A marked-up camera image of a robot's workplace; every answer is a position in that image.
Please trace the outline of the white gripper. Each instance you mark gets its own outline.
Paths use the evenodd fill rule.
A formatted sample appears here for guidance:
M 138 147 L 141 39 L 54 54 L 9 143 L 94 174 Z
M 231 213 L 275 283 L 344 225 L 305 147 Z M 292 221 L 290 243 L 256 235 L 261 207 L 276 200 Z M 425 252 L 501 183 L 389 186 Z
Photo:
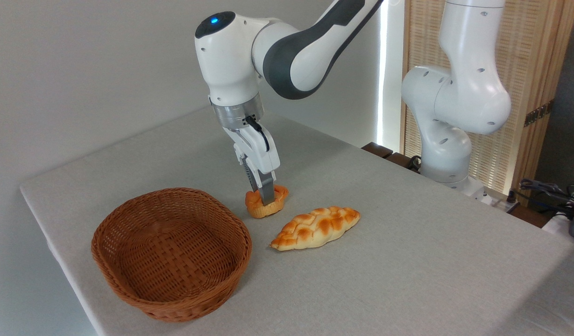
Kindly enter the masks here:
M 245 123 L 242 128 L 224 127 L 223 130 L 235 142 L 236 157 L 244 166 L 252 191 L 259 189 L 264 206 L 274 202 L 275 179 L 272 174 L 280 166 L 280 159 L 271 134 L 259 123 Z M 259 188 L 258 175 L 262 183 Z

